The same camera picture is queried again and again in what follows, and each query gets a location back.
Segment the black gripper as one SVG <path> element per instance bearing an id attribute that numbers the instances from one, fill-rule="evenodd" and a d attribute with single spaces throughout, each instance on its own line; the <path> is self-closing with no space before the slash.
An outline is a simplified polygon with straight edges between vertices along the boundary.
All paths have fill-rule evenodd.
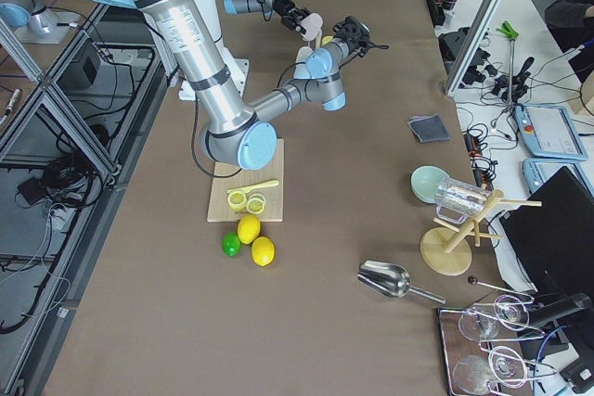
<path id="1" fill-rule="evenodd" d="M 347 16 L 333 26 L 333 36 L 344 41 L 350 54 L 364 56 L 371 47 L 368 27 L 354 16 Z"/>
<path id="2" fill-rule="evenodd" d="M 301 20 L 304 20 L 311 14 L 307 8 L 297 7 L 292 0 L 273 0 L 272 8 L 280 15 L 283 25 L 288 25 L 290 30 L 305 37 L 307 29 L 301 23 Z"/>

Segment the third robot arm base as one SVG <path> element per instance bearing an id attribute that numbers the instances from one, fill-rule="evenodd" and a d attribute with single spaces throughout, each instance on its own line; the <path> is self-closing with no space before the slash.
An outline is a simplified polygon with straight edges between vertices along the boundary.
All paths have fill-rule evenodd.
<path id="1" fill-rule="evenodd" d="M 1 0 L 1 19 L 22 43 L 57 45 L 68 30 L 44 0 Z"/>

